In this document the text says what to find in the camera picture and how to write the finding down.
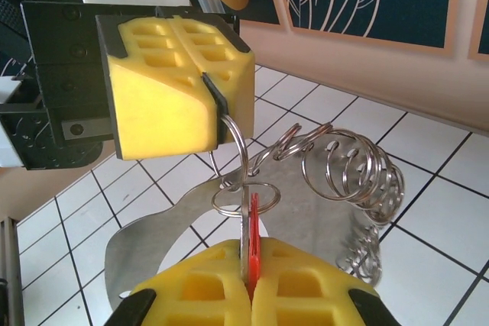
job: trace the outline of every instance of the screw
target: screw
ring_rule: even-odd
[[[73,5],[67,5],[64,7],[63,15],[68,21],[76,21],[82,16],[78,8]]]
[[[70,127],[71,134],[76,135],[76,136],[83,134],[84,130],[85,129],[83,129],[83,126],[80,124],[74,124],[74,125],[71,125],[71,127]]]
[[[86,48],[79,44],[72,45],[70,48],[70,53],[72,56],[77,57],[79,59],[85,57],[87,54]]]

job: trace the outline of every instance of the metal sheet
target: metal sheet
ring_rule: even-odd
[[[316,152],[308,161],[308,172],[316,180],[324,178],[322,154],[333,139],[326,135],[316,141]],[[282,193],[279,204],[260,216],[270,237],[335,264],[360,239],[359,228],[371,226],[371,222],[362,210],[347,202],[330,202],[316,195],[302,177],[301,156],[298,153],[284,161],[267,160],[247,182],[269,182]],[[236,182],[238,175],[236,170],[225,179]],[[121,301],[119,294],[154,276],[178,237],[212,210],[211,198],[219,191],[220,183],[219,179],[205,182],[185,194],[174,207],[143,217],[112,237],[105,253],[105,283],[113,308]],[[269,187],[252,186],[250,191],[259,193],[261,203],[274,195]],[[241,192],[224,192],[219,202],[223,206],[240,205]]]

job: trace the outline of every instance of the red plastic tab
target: red plastic tab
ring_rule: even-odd
[[[260,225],[258,218],[258,206],[260,205],[258,194],[251,194],[250,207],[250,266],[248,272],[248,294],[253,300],[254,289],[260,278]]]

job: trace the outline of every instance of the yellow foam pad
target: yellow foam pad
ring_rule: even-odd
[[[273,238],[261,239],[261,277],[251,307],[239,242],[227,240],[140,284],[157,297],[143,326],[363,326],[348,295],[366,283]]]
[[[253,135],[252,52],[238,51],[217,27],[180,17],[135,18],[118,32],[127,57],[107,55],[107,64],[119,158],[217,147],[217,106],[203,73],[225,97],[244,136]]]

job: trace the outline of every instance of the white tile floor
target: white tile floor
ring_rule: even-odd
[[[291,124],[334,121],[383,147],[406,177],[406,201],[382,231],[377,287],[404,326],[487,324],[489,138],[407,114],[295,76],[257,68],[252,153]],[[216,159],[238,165],[233,146]],[[207,156],[123,162],[111,157],[20,223],[26,325],[101,326],[111,314],[104,252],[121,227],[176,203],[211,178]],[[167,254],[166,268],[238,234],[209,212]]]

